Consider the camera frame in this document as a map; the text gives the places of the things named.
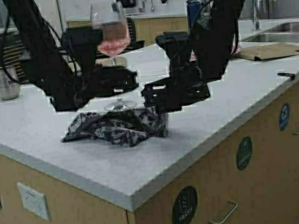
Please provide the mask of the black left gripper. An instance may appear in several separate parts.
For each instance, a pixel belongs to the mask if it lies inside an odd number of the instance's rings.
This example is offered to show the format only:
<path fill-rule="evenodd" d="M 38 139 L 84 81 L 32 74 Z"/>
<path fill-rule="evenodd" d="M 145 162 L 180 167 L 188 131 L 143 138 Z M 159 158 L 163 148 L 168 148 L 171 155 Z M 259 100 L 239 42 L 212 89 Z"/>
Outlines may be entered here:
<path fill-rule="evenodd" d="M 137 73 L 124 66 L 97 65 L 92 71 L 72 74 L 50 95 L 57 112 L 76 112 L 95 98 L 109 98 L 139 87 Z"/>

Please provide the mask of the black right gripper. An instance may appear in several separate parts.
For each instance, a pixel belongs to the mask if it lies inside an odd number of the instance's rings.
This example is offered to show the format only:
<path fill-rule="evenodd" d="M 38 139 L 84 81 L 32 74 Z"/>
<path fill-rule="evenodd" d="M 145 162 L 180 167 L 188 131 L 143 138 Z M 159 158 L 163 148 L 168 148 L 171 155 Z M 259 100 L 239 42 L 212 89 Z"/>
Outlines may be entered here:
<path fill-rule="evenodd" d="M 146 84 L 141 95 L 144 106 L 159 113 L 160 136 L 165 138 L 169 135 L 169 113 L 210 98 L 210 91 L 201 68 L 191 65 L 179 68 L 170 77 Z"/>

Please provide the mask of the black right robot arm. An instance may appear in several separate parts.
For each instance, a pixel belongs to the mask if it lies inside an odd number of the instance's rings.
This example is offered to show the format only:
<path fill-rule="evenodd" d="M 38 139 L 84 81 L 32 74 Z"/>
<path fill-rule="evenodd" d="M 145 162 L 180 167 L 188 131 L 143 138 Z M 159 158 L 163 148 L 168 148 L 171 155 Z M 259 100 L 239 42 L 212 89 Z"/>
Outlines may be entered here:
<path fill-rule="evenodd" d="M 245 0 L 209 0 L 210 13 L 188 32 L 155 38 L 169 61 L 169 76 L 145 85 L 144 106 L 156 115 L 150 135 L 168 136 L 168 114 L 211 97 L 209 83 L 222 79 L 238 44 L 238 20 Z"/>

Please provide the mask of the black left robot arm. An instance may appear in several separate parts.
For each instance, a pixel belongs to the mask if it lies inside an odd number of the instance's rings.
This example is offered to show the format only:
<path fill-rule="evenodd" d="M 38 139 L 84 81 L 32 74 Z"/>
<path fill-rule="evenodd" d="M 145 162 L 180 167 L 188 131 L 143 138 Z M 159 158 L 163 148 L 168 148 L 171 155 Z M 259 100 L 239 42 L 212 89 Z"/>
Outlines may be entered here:
<path fill-rule="evenodd" d="M 30 61 L 30 82 L 43 90 L 57 112 L 76 112 L 94 98 L 138 88 L 137 74 L 124 66 L 96 63 L 106 37 L 97 27 L 68 28 L 59 48 L 35 0 L 3 0 Z"/>

